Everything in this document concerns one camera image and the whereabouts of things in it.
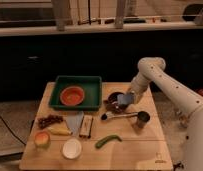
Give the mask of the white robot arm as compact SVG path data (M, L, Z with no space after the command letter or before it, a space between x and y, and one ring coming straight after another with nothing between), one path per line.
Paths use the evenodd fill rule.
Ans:
M129 92L138 103L149 84L156 86L189 119L184 147L184 171L203 171L203 96L181 84L164 72L165 60L161 57L144 57L137 64L138 74L132 79Z

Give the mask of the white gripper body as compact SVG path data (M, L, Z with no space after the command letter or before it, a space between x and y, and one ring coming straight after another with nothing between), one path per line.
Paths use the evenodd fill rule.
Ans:
M128 92L134 96L134 103L137 104L143 97L144 92L148 89L150 80L141 73L138 73L131 81Z

